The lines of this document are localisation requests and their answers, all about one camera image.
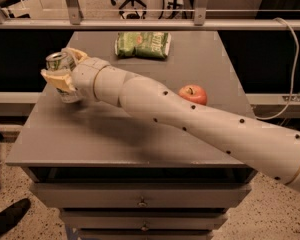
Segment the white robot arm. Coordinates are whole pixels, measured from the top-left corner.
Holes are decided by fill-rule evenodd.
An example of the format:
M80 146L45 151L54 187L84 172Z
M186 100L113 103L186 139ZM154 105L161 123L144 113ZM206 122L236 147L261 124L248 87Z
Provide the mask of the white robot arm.
M156 80L80 50L65 48L51 58L41 75L55 88L184 130L300 192L300 131L190 102Z

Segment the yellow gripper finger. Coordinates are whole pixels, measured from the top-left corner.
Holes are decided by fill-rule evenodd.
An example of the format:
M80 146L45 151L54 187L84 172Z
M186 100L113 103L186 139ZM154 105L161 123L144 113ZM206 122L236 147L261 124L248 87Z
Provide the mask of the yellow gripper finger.
M61 69L56 71L42 69L41 75L48 84L57 89L67 93L71 93L76 90L75 86L73 85L70 69Z
M71 47L63 48L62 52L66 52L67 54L69 54L76 64L80 64L81 62L89 58L87 53Z

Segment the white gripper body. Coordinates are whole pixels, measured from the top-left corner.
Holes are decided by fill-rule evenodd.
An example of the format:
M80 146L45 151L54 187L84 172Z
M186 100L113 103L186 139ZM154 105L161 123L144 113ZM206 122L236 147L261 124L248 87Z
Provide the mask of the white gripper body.
M97 74L109 66L108 61L93 57L79 63L71 73L74 87L86 98L96 100L94 82Z

